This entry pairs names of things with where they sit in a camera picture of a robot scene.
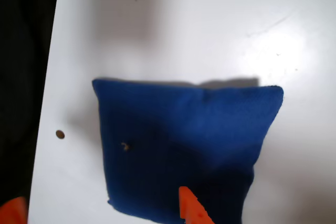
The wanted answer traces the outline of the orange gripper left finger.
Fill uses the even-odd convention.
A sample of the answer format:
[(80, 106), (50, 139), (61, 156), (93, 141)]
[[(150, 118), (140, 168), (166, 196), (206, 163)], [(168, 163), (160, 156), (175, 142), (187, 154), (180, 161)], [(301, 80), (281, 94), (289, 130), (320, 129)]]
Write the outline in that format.
[(1, 206), (0, 224), (27, 224), (28, 209), (24, 197), (11, 199)]

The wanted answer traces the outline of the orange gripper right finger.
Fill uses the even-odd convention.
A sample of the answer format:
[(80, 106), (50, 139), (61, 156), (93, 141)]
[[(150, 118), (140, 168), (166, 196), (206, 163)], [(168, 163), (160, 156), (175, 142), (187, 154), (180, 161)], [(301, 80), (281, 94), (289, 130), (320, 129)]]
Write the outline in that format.
[(205, 208), (188, 187), (181, 186), (178, 195), (180, 217), (186, 224), (214, 224)]

